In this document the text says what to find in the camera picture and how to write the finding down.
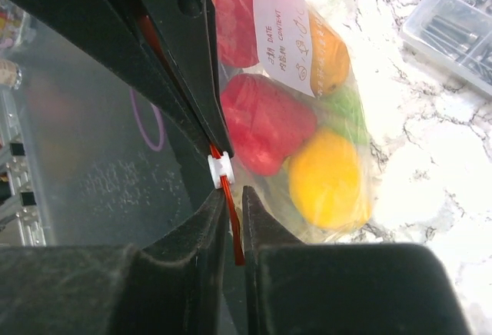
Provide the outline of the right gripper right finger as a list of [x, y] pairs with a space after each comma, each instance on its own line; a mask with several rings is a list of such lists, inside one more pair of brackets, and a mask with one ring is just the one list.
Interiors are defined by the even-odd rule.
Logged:
[[468, 334], [443, 264], [419, 244], [304, 244], [242, 195], [252, 334]]

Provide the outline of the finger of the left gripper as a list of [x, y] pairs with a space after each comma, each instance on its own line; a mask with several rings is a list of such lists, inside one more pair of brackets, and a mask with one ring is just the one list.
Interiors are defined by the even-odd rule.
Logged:
[[164, 67], [178, 87], [205, 146], [234, 153], [219, 98], [212, 0], [141, 0], [154, 26]]

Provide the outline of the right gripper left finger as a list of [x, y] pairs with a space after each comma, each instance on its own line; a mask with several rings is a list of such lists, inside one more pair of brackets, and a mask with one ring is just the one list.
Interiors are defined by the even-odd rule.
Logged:
[[3, 334], [215, 334], [227, 205], [213, 191], [182, 225], [132, 245], [1, 251]]

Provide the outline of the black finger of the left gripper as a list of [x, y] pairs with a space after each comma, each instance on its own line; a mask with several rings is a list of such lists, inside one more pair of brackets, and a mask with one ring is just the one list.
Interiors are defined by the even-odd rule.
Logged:
[[145, 42], [134, 18], [111, 0], [10, 0], [52, 28], [161, 109], [194, 149], [209, 143], [191, 109]]

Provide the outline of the red toy bell pepper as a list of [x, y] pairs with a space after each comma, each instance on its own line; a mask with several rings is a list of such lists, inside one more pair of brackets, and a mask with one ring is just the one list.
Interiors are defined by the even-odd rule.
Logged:
[[263, 75], [235, 75], [221, 105], [236, 155], [261, 176], [278, 173], [317, 127], [309, 106]]

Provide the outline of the clear zip top bag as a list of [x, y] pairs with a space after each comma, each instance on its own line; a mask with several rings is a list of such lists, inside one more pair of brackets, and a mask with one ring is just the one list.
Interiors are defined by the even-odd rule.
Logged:
[[199, 8], [220, 63], [236, 174], [255, 178], [274, 216], [302, 240], [332, 240], [371, 217], [368, 133], [347, 46], [306, 0], [142, 0], [151, 48], [196, 87]]

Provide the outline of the red toy apple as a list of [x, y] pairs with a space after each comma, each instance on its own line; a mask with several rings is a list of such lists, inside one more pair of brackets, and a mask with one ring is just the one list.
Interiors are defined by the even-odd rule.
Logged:
[[253, 0], [213, 0], [218, 58], [235, 68], [249, 68], [258, 60]]

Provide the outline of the yellow toy lemon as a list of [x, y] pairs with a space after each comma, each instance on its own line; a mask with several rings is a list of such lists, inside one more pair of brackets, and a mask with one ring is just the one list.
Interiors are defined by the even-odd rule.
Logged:
[[301, 216], [323, 230], [345, 231], [371, 216], [361, 159], [348, 139], [319, 128], [288, 162], [288, 188]]

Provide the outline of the yellow toy orange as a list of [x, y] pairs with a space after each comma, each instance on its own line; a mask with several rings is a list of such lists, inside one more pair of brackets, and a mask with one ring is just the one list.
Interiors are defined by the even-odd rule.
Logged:
[[312, 63], [311, 89], [315, 96], [327, 95], [346, 82], [351, 60], [347, 46], [313, 9], [309, 11]]

